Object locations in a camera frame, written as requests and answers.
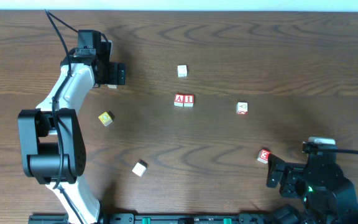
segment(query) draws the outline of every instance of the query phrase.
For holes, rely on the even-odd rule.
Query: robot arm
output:
[[[71,76],[68,60],[60,64],[60,77],[46,99],[34,110],[22,110],[18,117],[24,172],[45,184],[59,198],[68,213],[69,223],[96,223],[100,203],[93,196],[83,175],[86,162],[85,145],[76,115],[83,100],[95,85],[125,85],[125,65],[110,62],[112,42],[101,40],[95,30],[78,31],[78,48],[70,51]],[[53,189],[60,167],[58,144],[43,143],[39,138],[56,134],[52,121],[52,97],[61,130],[64,162],[61,182]]]

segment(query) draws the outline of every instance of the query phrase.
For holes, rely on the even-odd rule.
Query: yellow cube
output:
[[[99,120],[100,120],[105,126],[107,126],[107,125],[109,125],[109,124],[112,123],[112,119],[111,119],[109,113],[107,113],[107,112],[104,112],[103,114],[101,114],[101,115],[99,116]]]

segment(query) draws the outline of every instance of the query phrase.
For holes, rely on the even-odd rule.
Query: wooden surface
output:
[[[309,136],[358,149],[358,14],[296,12],[55,11],[76,29],[104,32],[127,85],[91,90],[79,120],[85,174],[110,212],[269,211],[284,200],[265,186],[269,147],[306,162]],[[69,48],[76,35],[61,31]],[[17,115],[55,84],[62,45],[42,11],[0,11],[0,223],[62,213],[51,191],[24,175]],[[187,64],[188,78],[177,78]],[[173,106],[195,94],[194,108]],[[249,103],[236,115],[238,101]],[[98,116],[111,110],[114,124]],[[142,178],[131,172],[142,159]],[[358,196],[358,156],[338,155]]]

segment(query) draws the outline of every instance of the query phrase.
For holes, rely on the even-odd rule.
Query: wire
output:
[[[60,84],[59,88],[57,89],[55,95],[52,97],[52,119],[53,119],[53,123],[55,125],[56,128],[56,133],[57,133],[57,139],[58,139],[58,146],[59,146],[59,155],[60,155],[60,162],[59,162],[59,173],[58,173],[58,177],[57,180],[55,182],[55,185],[53,186],[53,189],[56,189],[59,184],[60,181],[62,179],[62,174],[63,174],[63,167],[64,167],[64,148],[63,148],[63,140],[62,140],[62,133],[60,131],[60,127],[59,127],[59,123],[58,123],[58,118],[56,115],[56,108],[55,108],[55,104],[57,103],[57,101],[55,101],[55,99],[57,99],[60,95],[60,92],[63,90],[63,87],[65,86],[66,82],[68,81],[68,79],[71,77],[71,60],[70,60],[70,54],[67,51],[67,46],[65,41],[63,40],[62,35],[60,35],[59,30],[57,29],[55,23],[52,21],[52,18],[50,16],[53,16],[53,18],[57,19],[59,22],[63,23],[64,25],[66,25],[67,27],[71,28],[72,30],[74,30],[74,28],[70,27],[69,25],[67,25],[66,23],[64,23],[63,21],[61,21],[60,19],[58,19],[57,17],[55,17],[53,14],[51,14],[50,12],[48,12],[47,10],[45,10],[45,13],[48,16],[48,19],[50,21],[50,23],[52,24],[53,28],[55,29],[57,35],[59,36],[60,41],[62,42],[63,48],[65,49],[66,52],[66,57],[67,57],[67,63],[68,63],[68,72],[67,72],[67,76],[66,78],[63,80],[62,84]]]
[[[338,152],[338,153],[348,153],[348,154],[357,154],[357,150],[350,150],[350,149],[315,149],[314,152]]]
[[[80,221],[80,223],[84,224],[84,222],[82,221],[82,219],[80,217],[80,214],[77,212],[77,209],[74,207],[73,202],[70,200],[70,198],[68,197],[67,193],[65,192],[65,189],[63,189],[62,187],[59,187],[58,190],[60,191],[61,194],[63,194],[64,198],[67,201],[68,206],[70,206],[70,208],[73,210],[73,212],[77,216],[77,218]]]

